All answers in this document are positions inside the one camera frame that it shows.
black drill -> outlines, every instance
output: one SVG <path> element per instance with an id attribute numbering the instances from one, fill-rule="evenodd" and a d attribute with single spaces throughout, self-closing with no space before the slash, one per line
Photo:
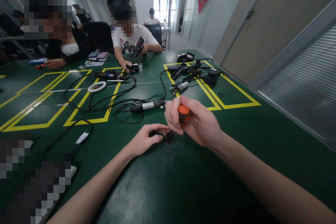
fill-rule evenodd
<path id="1" fill-rule="evenodd" d="M 138 55 L 139 55 L 139 53 L 141 52 L 141 50 L 143 49 L 143 47 L 144 47 L 144 44 L 145 43 L 145 41 L 144 41 L 144 39 L 143 38 L 139 38 L 139 40 L 138 40 L 138 42 L 136 43 L 136 46 L 135 46 L 135 48 L 134 48 L 134 50 L 133 50 L 133 52 L 134 52 L 134 57 L 137 57 Z"/>

door handle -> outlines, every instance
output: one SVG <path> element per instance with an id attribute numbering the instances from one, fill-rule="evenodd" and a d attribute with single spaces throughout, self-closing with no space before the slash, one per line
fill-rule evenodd
<path id="1" fill-rule="evenodd" d="M 249 20 L 251 17 L 252 17 L 252 14 L 254 14 L 255 11 L 252 9 L 250 10 L 248 13 L 247 13 L 247 17 L 246 17 L 246 20 Z"/>

orange screwdriver handle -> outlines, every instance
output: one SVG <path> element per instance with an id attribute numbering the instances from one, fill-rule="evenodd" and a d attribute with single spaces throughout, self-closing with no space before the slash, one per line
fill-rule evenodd
<path id="1" fill-rule="evenodd" d="M 190 109 L 186 106 L 180 105 L 178 108 L 178 114 L 181 127 L 183 127 L 185 123 L 189 120 Z"/>

hand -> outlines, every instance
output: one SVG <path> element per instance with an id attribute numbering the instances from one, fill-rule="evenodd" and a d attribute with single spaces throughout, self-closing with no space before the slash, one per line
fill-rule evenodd
<path id="1" fill-rule="evenodd" d="M 180 135 L 183 134 L 178 115 L 178 107 L 181 104 L 191 111 L 190 118 L 183 126 L 183 130 L 201 146 L 208 148 L 218 146 L 223 140 L 224 133 L 214 114 L 199 101 L 188 99 L 185 96 L 175 98 L 171 102 L 168 101 L 164 114 L 169 128 Z"/>
<path id="2" fill-rule="evenodd" d="M 123 60 L 123 61 L 121 61 L 121 62 L 119 62 L 119 63 L 120 63 L 120 65 L 121 65 L 121 67 L 122 67 L 122 69 L 123 69 L 124 71 L 126 71 L 126 72 L 130 72 L 130 70 L 127 69 L 127 66 L 129 66 L 129 67 L 132 66 L 132 63 L 131 63 L 130 61 Z"/>
<path id="3" fill-rule="evenodd" d="M 149 50 L 149 44 L 144 44 L 140 54 L 142 55 L 147 54 L 148 50 Z"/>
<path id="4" fill-rule="evenodd" d="M 52 59 L 46 61 L 44 64 L 51 69 L 58 69 L 66 65 L 67 63 L 64 61 L 64 59 Z"/>
<path id="5" fill-rule="evenodd" d="M 126 146 L 132 156 L 139 156 L 146 152 L 153 144 L 161 142 L 163 137 L 155 135 L 149 137 L 152 131 L 158 131 L 162 135 L 169 132 L 169 127 L 163 124 L 146 124 L 144 125 L 135 137 Z"/>

white t-shirt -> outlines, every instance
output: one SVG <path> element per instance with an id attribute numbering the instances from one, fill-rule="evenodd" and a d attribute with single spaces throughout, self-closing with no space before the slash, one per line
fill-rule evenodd
<path id="1" fill-rule="evenodd" d="M 66 56 L 72 55 L 79 51 L 77 43 L 61 45 L 61 52 Z"/>
<path id="2" fill-rule="evenodd" d="M 158 23 L 160 23 L 160 21 L 158 20 L 158 19 L 156 19 L 156 18 L 154 18 L 154 19 L 146 19 L 146 23 L 149 25 L 156 25 L 156 24 L 158 24 Z"/>
<path id="3" fill-rule="evenodd" d="M 158 44 L 151 32 L 141 24 L 134 24 L 134 33 L 132 37 L 126 37 L 123 30 L 118 27 L 112 36 L 113 47 L 121 47 L 122 53 L 133 53 L 133 49 L 139 38 L 143 38 L 145 44 Z"/>

